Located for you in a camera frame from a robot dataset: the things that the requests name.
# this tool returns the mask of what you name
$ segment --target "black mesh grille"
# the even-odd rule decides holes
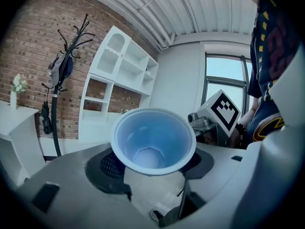
[[[108,177],[118,181],[124,181],[125,165],[113,152],[101,160],[100,169]]]
[[[185,165],[183,166],[179,171],[185,175],[185,173],[192,169],[193,167],[197,166],[199,163],[201,162],[201,157],[197,154],[194,153],[193,157],[191,158],[191,160]]]

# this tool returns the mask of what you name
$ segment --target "ceiling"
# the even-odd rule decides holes
[[[250,0],[99,0],[123,16],[160,50],[197,37],[250,43],[256,5]],[[188,35],[192,39],[181,40]]]

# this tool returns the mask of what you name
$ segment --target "cup rim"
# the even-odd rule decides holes
[[[166,168],[160,168],[160,169],[143,168],[143,167],[133,163],[132,161],[130,161],[122,153],[122,151],[118,148],[116,131],[117,131],[117,128],[119,127],[120,123],[138,112],[147,112],[147,111],[162,112],[162,113],[168,114],[168,115],[176,118],[178,121],[180,121],[184,125],[184,127],[187,129],[188,133],[190,134],[191,141],[193,141],[191,144],[191,147],[190,147],[190,151],[178,163],[176,163],[172,166],[169,166]],[[116,122],[114,123],[114,125],[112,127],[112,131],[111,131],[111,147],[112,147],[112,150],[115,153],[115,155],[118,157],[118,159],[123,164],[125,164],[128,168],[130,168],[138,173],[141,173],[141,174],[151,175],[151,176],[160,176],[160,175],[166,175],[166,174],[175,172],[175,171],[179,170],[180,168],[182,168],[183,166],[185,166],[190,161],[190,159],[193,157],[195,150],[196,150],[196,136],[195,136],[195,133],[194,133],[191,125],[185,119],[183,119],[180,115],[178,115],[170,110],[161,109],[161,108],[138,108],[138,109],[133,109],[133,110],[126,112],[125,114],[120,116],[119,119],[116,120]]]

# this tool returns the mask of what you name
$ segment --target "white flowers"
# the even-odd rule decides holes
[[[27,82],[25,80],[25,75],[17,74],[13,80],[13,91],[16,93],[24,93],[27,88]]]

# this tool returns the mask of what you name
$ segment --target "window frame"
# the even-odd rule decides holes
[[[221,59],[229,59],[229,60],[239,60],[241,62],[242,71],[243,71],[243,77],[244,80],[236,80],[232,78],[225,78],[225,77],[218,77],[218,76],[207,76],[207,58],[221,58]],[[250,102],[250,96],[247,94],[249,89],[249,75],[248,75],[248,68],[246,62],[251,62],[250,59],[245,58],[244,56],[232,56],[232,55],[226,55],[226,54],[211,54],[206,53],[205,54],[205,71],[204,71],[204,86],[203,86],[203,96],[201,100],[201,105],[203,105],[206,101],[206,95],[207,95],[207,86],[208,83],[214,83],[214,84],[222,84],[227,86],[234,86],[239,87],[243,89],[243,106],[241,109],[241,115],[243,116],[245,113],[249,111],[249,102]]]

